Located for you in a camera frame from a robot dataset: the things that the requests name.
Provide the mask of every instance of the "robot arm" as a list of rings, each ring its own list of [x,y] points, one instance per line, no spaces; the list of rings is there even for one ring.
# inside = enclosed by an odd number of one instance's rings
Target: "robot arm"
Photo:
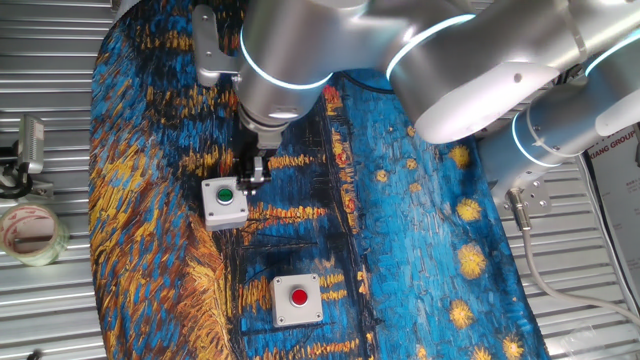
[[[499,209],[510,190],[526,189],[600,138],[638,121],[639,40],[640,32],[635,32],[586,63],[585,76],[552,88],[510,127],[480,142],[480,158]]]
[[[280,133],[334,72],[384,72],[418,133],[446,143],[631,32],[640,2],[497,0],[476,17],[466,0],[260,0],[238,58],[218,49],[214,20],[209,8],[194,10],[198,80],[212,86],[233,74],[240,131],[249,132],[237,136],[238,186],[249,193],[268,180]]]

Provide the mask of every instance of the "cable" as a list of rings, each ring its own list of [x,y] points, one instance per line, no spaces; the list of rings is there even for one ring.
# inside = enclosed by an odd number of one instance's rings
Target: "cable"
[[[615,312],[617,312],[618,314],[628,318],[629,320],[631,320],[634,324],[640,326],[640,318],[637,317],[636,315],[634,315],[631,311],[621,308],[617,305],[614,305],[613,303],[610,303],[608,301],[604,301],[604,300],[600,300],[600,299],[595,299],[595,298],[590,298],[590,297],[585,297],[585,296],[575,296],[575,295],[568,295],[565,293],[561,293],[557,290],[552,289],[545,281],[544,279],[542,279],[542,276],[540,276],[540,273],[538,273],[538,269],[536,269],[536,264],[533,261],[533,250],[531,249],[531,233],[530,230],[522,230],[522,236],[524,238],[524,253],[527,256],[527,265],[529,265],[529,270],[531,271],[531,275],[533,276],[533,280],[535,280],[536,284],[538,284],[538,286],[547,294],[555,297],[556,299],[560,299],[560,300],[566,300],[566,301],[573,301],[573,302],[577,302],[577,303],[581,303],[584,305],[593,305],[593,306],[599,306],[599,307],[603,307],[609,310],[613,310]]]
[[[512,196],[513,194],[510,194],[510,198],[512,199],[512,208],[513,209],[525,209],[524,207],[520,206],[522,204],[517,204],[516,201],[513,201],[513,199],[515,198],[519,198],[519,194],[517,194],[517,196]],[[518,224],[526,224],[529,223],[528,220],[528,215],[526,214],[526,212],[517,212],[514,211],[514,215],[516,216],[516,218],[520,218],[518,220]],[[534,262],[533,259],[533,249],[532,249],[532,245],[531,245],[531,227],[520,227],[520,231],[522,232],[522,238],[524,240],[524,254],[527,257],[527,265],[529,266],[529,270],[531,271],[531,276],[533,276],[533,280],[536,282],[536,284],[538,284],[538,286],[540,287],[540,289],[542,289],[544,292],[546,292],[547,294],[553,296],[556,299],[560,299],[560,300],[565,300],[565,301],[572,301],[572,302],[577,302],[580,304],[584,304],[584,305],[592,305],[592,306],[598,306],[598,307],[603,307],[609,310],[613,310],[615,312],[617,312],[618,314],[628,318],[629,320],[631,320],[634,324],[636,324],[637,326],[640,326],[640,318],[637,317],[635,314],[633,314],[631,311],[627,310],[627,309],[623,309],[613,303],[610,303],[608,301],[604,301],[604,300],[600,300],[600,299],[594,299],[594,298],[590,298],[590,297],[585,297],[585,296],[575,296],[575,295],[569,295],[569,294],[565,294],[562,293],[560,291],[557,291],[553,288],[551,288],[542,278],[542,276],[540,276],[540,273],[538,272],[538,269],[536,268],[536,264]]]
[[[340,72],[340,75],[342,77],[344,77],[345,79],[347,79],[347,81],[349,81],[350,83],[352,83],[353,85],[355,85],[355,86],[357,86],[357,87],[359,87],[361,89],[364,89],[364,90],[367,90],[367,91],[371,91],[371,92],[374,92],[374,93],[378,93],[378,94],[383,94],[383,95],[394,95],[395,94],[395,92],[393,90],[391,90],[391,89],[380,89],[380,88],[377,88],[377,87],[373,87],[371,85],[367,85],[367,84],[363,83],[362,81],[357,80],[353,76],[347,74],[345,71]]]

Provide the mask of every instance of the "van gogh painting fabric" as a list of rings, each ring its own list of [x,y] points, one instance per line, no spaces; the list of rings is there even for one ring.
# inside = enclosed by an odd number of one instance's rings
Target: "van gogh painting fabric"
[[[238,48],[246,1],[213,1]],[[333,79],[238,230],[207,232],[238,100],[197,84],[185,0],[143,0],[93,78],[93,276],[112,359],[547,359],[473,140],[416,136],[394,96]],[[317,273],[324,319],[274,328],[268,284]]]

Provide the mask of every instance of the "metal bracket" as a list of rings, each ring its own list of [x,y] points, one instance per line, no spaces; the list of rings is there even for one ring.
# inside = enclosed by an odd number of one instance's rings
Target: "metal bracket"
[[[551,199],[542,178],[529,182],[521,190],[522,193],[520,195],[524,200],[524,206],[527,208],[529,215],[545,215],[551,212]],[[501,218],[513,217],[511,204],[506,198],[503,198],[499,203],[496,202],[496,206]]]
[[[33,180],[30,196],[53,199],[53,183]]]
[[[192,13],[193,50],[196,59],[198,82],[214,86],[222,74],[237,74],[238,58],[220,51],[216,15],[207,5],[198,5]]]

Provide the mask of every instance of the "wire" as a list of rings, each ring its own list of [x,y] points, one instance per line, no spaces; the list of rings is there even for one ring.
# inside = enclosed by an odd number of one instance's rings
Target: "wire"
[[[604,301],[604,300],[600,300],[600,299],[594,299],[594,298],[590,298],[590,297],[585,297],[585,296],[575,296],[575,295],[568,295],[565,293],[561,293],[555,289],[552,289],[542,278],[542,276],[540,276],[540,273],[538,272],[538,269],[536,268],[536,264],[533,261],[533,250],[532,250],[532,246],[531,246],[531,230],[522,230],[522,237],[524,239],[524,253],[527,257],[527,265],[529,266],[529,270],[531,271],[531,275],[533,276],[533,280],[535,280],[536,284],[538,284],[538,286],[540,287],[540,289],[542,289],[544,292],[546,292],[547,294],[555,297],[556,299],[560,299],[560,300],[565,300],[565,301],[572,301],[572,302],[577,302],[577,303],[581,303],[584,305],[593,305],[593,306],[598,306],[598,307],[603,307],[609,310],[613,310],[615,312],[617,312],[618,314],[628,318],[629,320],[631,320],[634,324],[636,324],[637,326],[640,326],[640,318],[637,317],[636,315],[634,315],[631,311],[621,308],[617,305],[614,305],[613,303],[610,303],[608,301]]]
[[[365,83],[363,83],[360,80],[357,80],[356,78],[354,78],[353,76],[347,74],[345,71],[340,72],[340,75],[342,77],[344,77],[345,79],[347,79],[347,81],[349,81],[350,83],[352,83],[353,85],[367,90],[367,91],[371,91],[374,93],[378,93],[378,94],[383,94],[383,95],[394,95],[395,92],[391,89],[381,89],[381,88],[377,88],[377,87],[373,87],[371,85],[367,85]]]
[[[570,67],[567,71],[563,72],[558,76],[555,85],[563,85],[569,82],[572,78],[578,76],[580,72],[583,70],[582,64],[574,65]]]

